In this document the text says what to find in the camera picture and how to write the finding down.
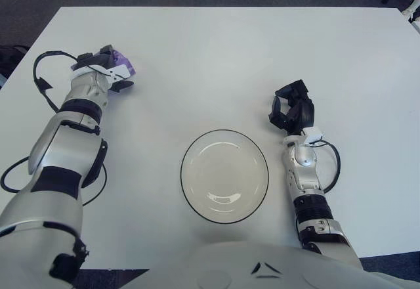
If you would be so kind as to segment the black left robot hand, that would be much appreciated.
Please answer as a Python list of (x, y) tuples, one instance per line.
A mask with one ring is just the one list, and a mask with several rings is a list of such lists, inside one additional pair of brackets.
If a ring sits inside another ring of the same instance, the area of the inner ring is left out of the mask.
[(136, 74), (130, 60), (112, 45), (102, 47), (95, 54), (79, 55), (71, 69), (73, 78), (90, 73), (102, 76), (107, 80), (108, 90), (116, 93), (134, 85), (132, 77)]

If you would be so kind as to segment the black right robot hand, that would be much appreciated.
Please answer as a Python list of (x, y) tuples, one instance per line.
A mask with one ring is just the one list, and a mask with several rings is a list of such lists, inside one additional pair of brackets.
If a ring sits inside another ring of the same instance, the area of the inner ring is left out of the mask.
[(275, 92), (268, 117), (271, 124), (287, 132), (285, 146), (312, 146), (322, 141), (323, 133), (314, 126), (314, 104), (303, 80)]

